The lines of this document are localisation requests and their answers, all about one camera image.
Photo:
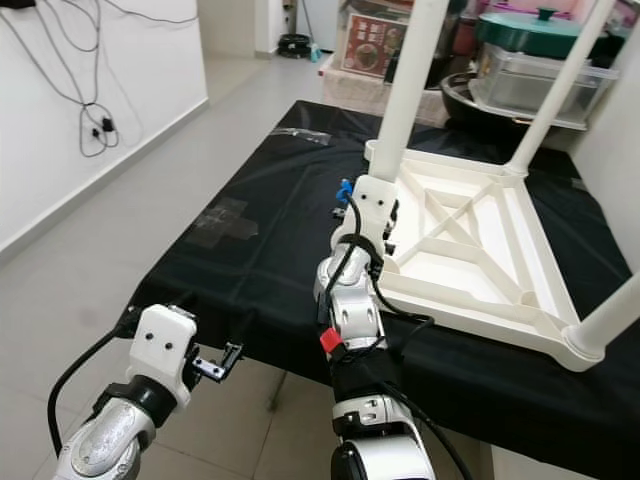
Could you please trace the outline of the white plastic children table top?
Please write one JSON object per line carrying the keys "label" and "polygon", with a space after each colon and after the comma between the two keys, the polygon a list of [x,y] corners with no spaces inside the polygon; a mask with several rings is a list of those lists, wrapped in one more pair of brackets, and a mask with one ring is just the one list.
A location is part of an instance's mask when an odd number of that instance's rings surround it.
{"label": "white plastic children table top", "polygon": [[580,324],[524,178],[503,166],[407,148],[398,221],[378,285],[412,314],[476,337],[594,367],[564,342]]}

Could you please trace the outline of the black tablecloth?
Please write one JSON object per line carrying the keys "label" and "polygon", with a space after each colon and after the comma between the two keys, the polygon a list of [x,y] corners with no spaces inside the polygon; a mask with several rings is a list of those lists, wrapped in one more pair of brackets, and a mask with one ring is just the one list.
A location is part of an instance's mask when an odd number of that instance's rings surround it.
{"label": "black tablecloth", "polygon": [[[174,302],[197,317],[197,338],[219,347],[228,321],[255,308],[244,352],[257,361],[320,383],[330,376],[317,340],[315,271],[329,255],[332,210],[343,179],[365,169],[364,146],[379,116],[297,101],[207,206],[246,201],[259,224],[248,239],[207,248],[188,227],[148,271],[136,306]],[[329,145],[275,128],[330,134]],[[632,271],[599,202],[567,152],[541,148],[527,187],[573,307],[590,314]],[[598,480],[640,480],[640,326],[608,347],[600,364],[571,372],[540,353],[434,326],[404,353],[402,390],[436,424],[457,433]]]}

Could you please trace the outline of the grey metal table leg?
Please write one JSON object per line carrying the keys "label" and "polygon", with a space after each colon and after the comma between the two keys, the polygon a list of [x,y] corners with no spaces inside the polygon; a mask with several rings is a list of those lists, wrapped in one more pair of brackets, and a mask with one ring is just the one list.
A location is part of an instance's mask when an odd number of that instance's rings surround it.
{"label": "grey metal table leg", "polygon": [[280,393],[282,393],[285,380],[288,378],[288,371],[280,371],[279,378],[275,380],[274,388],[271,389],[271,394],[268,398],[268,403],[266,403],[266,410],[268,412],[275,412],[279,408],[279,398]]}

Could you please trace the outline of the clear plastic film scrap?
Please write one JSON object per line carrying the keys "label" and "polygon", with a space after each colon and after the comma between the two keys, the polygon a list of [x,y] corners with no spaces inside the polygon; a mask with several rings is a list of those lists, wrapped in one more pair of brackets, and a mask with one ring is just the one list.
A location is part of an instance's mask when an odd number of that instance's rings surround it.
{"label": "clear plastic film scrap", "polygon": [[301,128],[275,128],[270,132],[270,136],[288,136],[297,140],[316,143],[316,145],[329,145],[332,136],[319,131],[308,131]]}

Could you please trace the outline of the patterned beige cloth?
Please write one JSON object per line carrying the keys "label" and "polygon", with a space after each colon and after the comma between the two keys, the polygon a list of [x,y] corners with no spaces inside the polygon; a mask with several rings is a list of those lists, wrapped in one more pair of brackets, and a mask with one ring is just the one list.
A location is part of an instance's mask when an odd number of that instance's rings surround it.
{"label": "patterned beige cloth", "polygon": [[[319,76],[323,79],[324,104],[375,116],[385,114],[390,97],[389,84],[384,84],[380,79],[328,67],[321,69]],[[442,92],[422,91],[415,122],[443,127],[448,119]]]}

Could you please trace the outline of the black wok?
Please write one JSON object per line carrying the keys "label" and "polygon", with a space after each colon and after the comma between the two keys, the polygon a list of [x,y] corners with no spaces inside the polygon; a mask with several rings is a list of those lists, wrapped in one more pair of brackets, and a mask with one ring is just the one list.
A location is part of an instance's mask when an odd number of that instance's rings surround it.
{"label": "black wok", "polygon": [[477,106],[470,93],[470,82],[475,78],[475,73],[461,72],[440,79],[438,88],[448,115],[445,127],[461,131],[463,128],[479,128],[489,122],[490,114]]}

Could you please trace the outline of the box with red print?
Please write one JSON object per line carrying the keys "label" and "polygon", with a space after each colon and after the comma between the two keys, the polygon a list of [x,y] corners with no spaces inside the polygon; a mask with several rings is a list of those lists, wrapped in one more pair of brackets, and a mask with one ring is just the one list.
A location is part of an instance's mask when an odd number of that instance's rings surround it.
{"label": "box with red print", "polygon": [[401,49],[408,24],[358,13],[348,14],[346,46],[340,69],[372,78],[384,78],[393,55]]}

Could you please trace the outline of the black plastic bag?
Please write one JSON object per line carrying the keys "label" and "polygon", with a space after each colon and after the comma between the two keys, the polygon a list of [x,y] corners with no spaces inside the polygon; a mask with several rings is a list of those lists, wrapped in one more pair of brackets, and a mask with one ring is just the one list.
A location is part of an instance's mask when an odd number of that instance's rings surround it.
{"label": "black plastic bag", "polygon": [[426,90],[439,90],[442,79],[468,68],[476,49],[475,29],[476,19],[463,10],[445,14],[431,58]]}

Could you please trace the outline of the broom with green head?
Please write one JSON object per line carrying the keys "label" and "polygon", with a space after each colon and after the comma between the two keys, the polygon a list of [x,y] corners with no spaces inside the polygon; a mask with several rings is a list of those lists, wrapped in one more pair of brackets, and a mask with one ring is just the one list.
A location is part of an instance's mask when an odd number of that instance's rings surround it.
{"label": "broom with green head", "polygon": [[310,60],[311,63],[320,63],[321,58],[323,58],[323,49],[317,44],[310,9],[307,8],[306,0],[294,0],[294,3],[296,3],[297,6],[298,18],[306,24],[305,36],[308,38],[308,60]]}

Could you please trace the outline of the black round floor object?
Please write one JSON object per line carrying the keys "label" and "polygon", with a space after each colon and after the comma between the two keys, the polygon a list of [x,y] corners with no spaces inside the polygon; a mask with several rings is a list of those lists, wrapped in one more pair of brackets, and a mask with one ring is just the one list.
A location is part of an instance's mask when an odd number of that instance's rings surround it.
{"label": "black round floor object", "polygon": [[312,41],[307,35],[284,33],[276,41],[275,54],[282,58],[305,59],[311,58]]}

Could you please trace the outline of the green pot lid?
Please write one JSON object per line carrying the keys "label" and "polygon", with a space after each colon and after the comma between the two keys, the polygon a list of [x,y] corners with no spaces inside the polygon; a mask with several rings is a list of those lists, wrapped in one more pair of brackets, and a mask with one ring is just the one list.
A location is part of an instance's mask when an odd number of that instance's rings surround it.
{"label": "green pot lid", "polygon": [[[507,52],[522,52],[536,58],[564,60],[582,33],[584,24],[556,15],[556,10],[540,9],[538,14],[490,12],[480,15],[477,41]],[[630,40],[634,28],[611,26],[605,22],[596,36],[588,58],[614,58]]]}

